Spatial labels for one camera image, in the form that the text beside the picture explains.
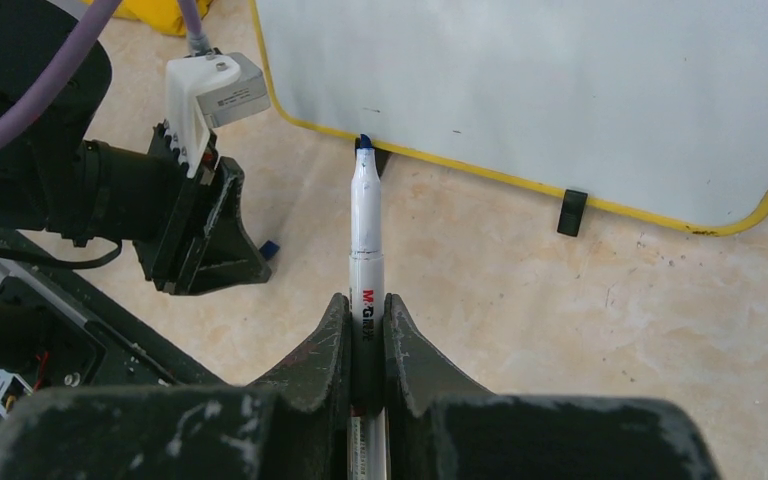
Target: beige tabletop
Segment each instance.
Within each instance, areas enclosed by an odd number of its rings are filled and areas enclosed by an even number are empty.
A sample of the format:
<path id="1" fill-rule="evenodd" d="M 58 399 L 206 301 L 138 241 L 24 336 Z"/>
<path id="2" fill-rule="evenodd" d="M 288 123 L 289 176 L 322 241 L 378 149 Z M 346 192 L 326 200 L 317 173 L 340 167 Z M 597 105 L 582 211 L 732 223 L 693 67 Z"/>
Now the beige tabletop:
<path id="1" fill-rule="evenodd" d="M 246 2 L 218 0 L 214 44 L 260 55 Z M 163 119 L 165 62 L 185 42 L 113 21 L 113 85 L 88 137 L 144 151 Z M 281 245 L 264 285 L 173 298 L 143 280 L 133 248 L 83 275 L 228 382 L 264 373 L 347 292 L 353 146 L 273 110 L 224 127 L 246 173 L 255 243 Z M 387 290 L 422 332 L 496 392 L 654 396 L 698 423 L 727 478 L 768 478 L 768 218 L 732 237 L 688 236 L 588 211 L 555 233 L 555 198 L 405 157 L 383 179 Z M 65 258 L 54 235 L 35 241 Z"/>

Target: white bracket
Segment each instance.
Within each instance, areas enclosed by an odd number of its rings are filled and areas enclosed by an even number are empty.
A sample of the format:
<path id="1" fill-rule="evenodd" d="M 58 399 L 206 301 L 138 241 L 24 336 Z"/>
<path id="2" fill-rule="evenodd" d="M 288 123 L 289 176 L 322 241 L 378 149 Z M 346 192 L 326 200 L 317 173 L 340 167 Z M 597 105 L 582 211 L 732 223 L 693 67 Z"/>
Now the white bracket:
<path id="1" fill-rule="evenodd" d="M 180 148 L 180 163 L 187 163 L 193 178 L 210 140 L 210 128 L 199 106 L 198 96 L 236 82 L 240 65 L 226 55 L 206 55 L 170 60 L 166 64 L 167 134 L 170 148 Z"/>

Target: black cable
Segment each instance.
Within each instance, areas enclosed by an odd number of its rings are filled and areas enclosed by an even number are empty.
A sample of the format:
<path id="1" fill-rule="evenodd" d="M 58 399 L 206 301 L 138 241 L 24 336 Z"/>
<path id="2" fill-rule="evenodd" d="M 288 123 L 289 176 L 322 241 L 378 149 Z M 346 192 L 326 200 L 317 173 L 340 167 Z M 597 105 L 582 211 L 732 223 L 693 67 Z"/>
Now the black cable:
<path id="1" fill-rule="evenodd" d="M 22 252 L 19 250 L 11 250 L 9 248 L 0 248 L 0 258 L 4 260 L 29 263 L 39 267 L 65 268 L 68 270 L 88 270 L 91 268 L 103 267 L 104 265 L 107 265 L 108 263 L 115 260 L 116 257 L 122 253 L 122 240 L 110 240 L 109 238 L 106 238 L 105 240 L 115 244 L 116 248 L 94 260 L 73 262 L 43 255 L 37 255 L 29 252 Z"/>

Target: yellow object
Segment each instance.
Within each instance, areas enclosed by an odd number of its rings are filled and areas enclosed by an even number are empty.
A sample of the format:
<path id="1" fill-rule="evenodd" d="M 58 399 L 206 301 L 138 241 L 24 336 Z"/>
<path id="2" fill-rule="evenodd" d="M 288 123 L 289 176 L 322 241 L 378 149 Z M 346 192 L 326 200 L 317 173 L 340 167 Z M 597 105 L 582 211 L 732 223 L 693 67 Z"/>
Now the yellow object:
<path id="1" fill-rule="evenodd" d="M 92 1 L 84 0 L 84 3 L 92 3 Z M 202 18 L 207 14 L 207 7 L 212 1 L 196 0 L 199 15 Z M 177 0 L 122 0 L 113 16 L 139 20 L 166 35 L 187 34 L 187 27 L 184 25 L 184 17 L 181 15 Z"/>
<path id="2" fill-rule="evenodd" d="M 263 62 L 263 75 L 264 77 L 266 77 L 266 85 L 268 87 L 267 90 L 269 91 L 269 98 L 272 100 L 272 106 L 275 107 L 275 110 L 278 112 L 278 114 L 281 115 L 281 117 L 283 117 L 284 120 L 298 127 L 303 127 L 303 128 L 314 130 L 327 135 L 334 135 L 334 136 L 343 137 L 346 139 L 356 138 L 357 133 L 343 132 L 325 125 L 317 125 L 315 123 L 308 122 L 306 120 L 295 118 L 290 114 L 288 114 L 281 107 L 281 104 L 278 102 L 278 98 L 275 96 L 275 87 L 272 85 L 272 72 L 269 70 L 269 59 L 266 56 L 266 44 L 263 41 L 263 31 L 261 30 L 261 27 L 260 27 L 260 17 L 257 14 L 257 0 L 248 0 L 248 1 L 249 1 L 249 7 L 251 8 L 251 11 L 252 11 L 252 20 L 254 21 L 255 33 L 257 34 L 257 43 L 258 43 L 258 46 L 260 47 L 260 58 L 261 58 L 261 61 Z M 506 175 L 501 172 L 495 172 L 493 170 L 489 170 L 482 167 L 476 167 L 475 165 L 469 165 L 467 163 L 459 162 L 457 160 L 439 157 L 437 155 L 432 155 L 426 152 L 420 152 L 418 150 L 414 150 L 408 147 L 402 147 L 399 145 L 393 145 L 385 142 L 377 142 L 377 145 L 381 147 L 383 150 L 386 150 L 388 152 L 393 152 L 393 153 L 398 153 L 408 157 L 418 158 L 420 160 L 425 160 L 426 162 L 436 163 L 438 165 L 443 165 L 445 167 L 454 168 L 457 170 L 463 170 L 465 172 L 481 175 L 487 178 L 492 178 L 494 180 L 499 180 L 501 182 L 509 183 L 511 185 L 516 185 L 518 187 L 525 187 L 525 188 L 528 188 L 529 190 L 535 190 L 537 192 L 545 193 L 555 197 L 563 198 L 564 196 L 563 188 L 545 185 L 543 183 L 526 180 L 524 178 L 513 177 L 511 175 Z M 644 222 L 650 222 L 656 225 L 673 228 L 675 230 L 692 233 L 694 235 L 707 235 L 707 236 L 719 237 L 719 236 L 733 235 L 735 233 L 740 233 L 744 230 L 748 230 L 749 228 L 754 227 L 759 222 L 761 222 L 761 220 L 766 218 L 768 215 L 768 190 L 767 190 L 767 193 L 764 195 L 764 197 L 761 199 L 761 202 L 758 204 L 755 210 L 749 214 L 748 217 L 742 220 L 739 220 L 735 223 L 732 223 L 731 225 L 724 225 L 724 226 L 694 225 L 692 223 L 683 222 L 676 218 L 665 217 L 663 215 L 646 212 L 644 210 L 628 207 L 625 205 L 620 205 L 618 203 L 609 202 L 607 200 L 602 200 L 599 198 L 592 198 L 592 197 L 588 198 L 587 205 L 596 207 L 600 210 L 606 210 L 608 212 L 618 213 L 620 215 L 637 218 L 637 219 L 643 220 Z"/>

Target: blue marker tip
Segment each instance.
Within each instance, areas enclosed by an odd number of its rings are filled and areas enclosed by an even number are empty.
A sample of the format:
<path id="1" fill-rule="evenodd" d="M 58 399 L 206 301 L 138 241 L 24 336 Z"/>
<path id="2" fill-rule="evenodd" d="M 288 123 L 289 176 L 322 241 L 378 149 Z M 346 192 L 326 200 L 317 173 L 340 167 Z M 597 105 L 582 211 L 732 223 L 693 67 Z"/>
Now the blue marker tip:
<path id="1" fill-rule="evenodd" d="M 358 148 L 372 148 L 372 140 L 364 134 L 360 135 L 360 145 Z"/>

